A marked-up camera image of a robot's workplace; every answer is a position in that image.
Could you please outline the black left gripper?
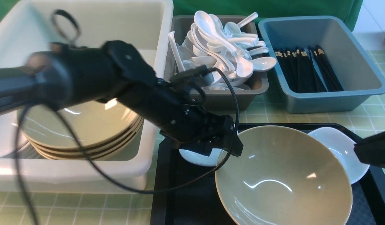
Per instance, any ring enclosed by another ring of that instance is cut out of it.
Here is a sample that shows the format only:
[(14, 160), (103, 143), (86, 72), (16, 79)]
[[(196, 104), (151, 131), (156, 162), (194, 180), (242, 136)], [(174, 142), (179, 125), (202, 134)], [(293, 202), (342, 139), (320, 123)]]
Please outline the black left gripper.
[(169, 139), (171, 148), (204, 156), (211, 155), (216, 148), (241, 156), (244, 145), (231, 116), (214, 114), (203, 107), (184, 107), (181, 115), (160, 130)]

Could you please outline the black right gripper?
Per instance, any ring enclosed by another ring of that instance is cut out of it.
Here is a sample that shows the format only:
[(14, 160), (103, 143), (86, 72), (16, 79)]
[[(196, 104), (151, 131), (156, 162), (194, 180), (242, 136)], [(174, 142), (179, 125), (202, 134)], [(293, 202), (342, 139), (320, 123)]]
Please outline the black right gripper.
[(354, 144), (360, 162), (385, 169), (385, 131)]

